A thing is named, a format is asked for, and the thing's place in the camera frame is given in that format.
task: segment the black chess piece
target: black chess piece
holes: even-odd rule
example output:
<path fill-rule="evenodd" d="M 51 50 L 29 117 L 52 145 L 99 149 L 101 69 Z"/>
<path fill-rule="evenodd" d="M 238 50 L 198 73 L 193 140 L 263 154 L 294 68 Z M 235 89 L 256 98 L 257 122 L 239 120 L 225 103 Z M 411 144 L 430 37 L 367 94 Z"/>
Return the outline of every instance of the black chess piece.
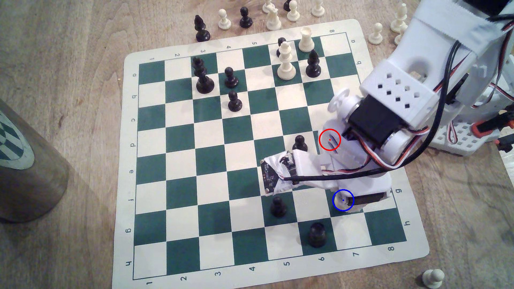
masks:
<path fill-rule="evenodd" d="M 241 20 L 239 20 L 239 25 L 243 28 L 250 28 L 253 24 L 252 18 L 248 17 L 248 8 L 242 7 L 241 10 Z"/>
<path fill-rule="evenodd" d="M 285 216 L 286 212 L 287 206 L 284 201 L 282 201 L 282 198 L 279 196 L 274 197 L 271 203 L 271 214 L 277 218 L 281 218 Z"/>
<path fill-rule="evenodd" d="M 203 42 L 211 39 L 211 33 L 205 30 L 205 23 L 204 20 L 200 17 L 200 15 L 194 17 L 194 29 L 198 31 L 196 33 L 196 40 L 198 42 Z"/>
<path fill-rule="evenodd" d="M 314 223 L 310 226 L 309 237 L 307 239 L 309 245 L 314 248 L 319 248 L 326 243 L 325 226 L 321 223 Z"/>
<path fill-rule="evenodd" d="M 295 144 L 292 145 L 292 149 L 298 149 L 304 152 L 307 151 L 307 144 L 305 143 L 305 138 L 303 137 L 303 135 L 297 135 L 295 137 Z"/>
<path fill-rule="evenodd" d="M 309 65 L 307 65 L 305 74 L 307 74 L 307 76 L 311 78 L 318 77 L 321 74 L 321 67 L 319 66 L 320 59 L 318 53 L 314 49 L 311 50 L 309 54 L 309 59 L 307 59 L 307 63 Z"/>
<path fill-rule="evenodd" d="M 227 77 L 225 79 L 226 87 L 234 88 L 239 83 L 239 78 L 237 78 L 237 76 L 234 76 L 234 69 L 232 69 L 232 67 L 225 68 L 225 76 Z"/>
<path fill-rule="evenodd" d="M 230 99 L 228 102 L 228 109 L 230 109 L 231 112 L 238 112 L 241 110 L 243 103 L 241 102 L 241 99 L 237 98 L 237 92 L 229 91 L 228 99 Z"/>

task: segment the chess mat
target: chess mat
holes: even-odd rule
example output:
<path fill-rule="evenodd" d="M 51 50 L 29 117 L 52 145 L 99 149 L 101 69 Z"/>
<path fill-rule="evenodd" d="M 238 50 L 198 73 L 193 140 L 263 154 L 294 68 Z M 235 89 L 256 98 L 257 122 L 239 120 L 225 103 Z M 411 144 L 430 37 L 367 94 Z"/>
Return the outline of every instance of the chess mat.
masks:
<path fill-rule="evenodd" d="M 358 93 L 372 70 L 356 20 L 310 26 L 321 75 L 305 74 L 301 27 L 136 52 L 125 60 L 113 288 L 236 288 L 399 262 L 428 254 L 404 170 L 391 198 L 346 213 L 334 193 L 301 186 L 270 212 L 260 160 L 318 133 L 344 87 Z M 277 76 L 277 39 L 292 47 L 296 76 Z M 214 90 L 196 90 L 192 58 L 204 60 Z M 228 110 L 230 66 L 243 103 Z M 308 245 L 310 225 L 327 243 Z"/>

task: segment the wood grain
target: wood grain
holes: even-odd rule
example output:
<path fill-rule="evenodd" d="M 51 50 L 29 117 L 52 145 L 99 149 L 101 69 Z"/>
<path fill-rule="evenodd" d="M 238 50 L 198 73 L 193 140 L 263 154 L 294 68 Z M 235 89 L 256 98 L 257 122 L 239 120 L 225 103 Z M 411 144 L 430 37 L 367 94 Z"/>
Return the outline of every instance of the wood grain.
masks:
<path fill-rule="evenodd" d="M 70 162 L 70 182 L 50 213 L 0 224 L 0 282 L 6 288 L 110 288 L 116 212 L 123 60 L 131 52 L 193 43 L 200 14 L 213 39 L 265 31 L 261 0 L 4 0 L 0 3 L 0 98 Z M 325 1 L 326 15 L 284 28 L 357 19 L 364 34 L 393 19 L 396 1 Z M 408 1 L 409 18 L 417 5 Z M 254 20 L 237 26 L 247 6 Z M 217 28 L 225 8 L 234 25 Z M 395 33 L 369 45 L 376 65 Z M 513 188 L 492 145 L 471 157 L 433 150 L 407 167 L 430 243 L 427 257 L 252 288 L 413 288 L 429 268 L 445 288 L 512 288 Z"/>

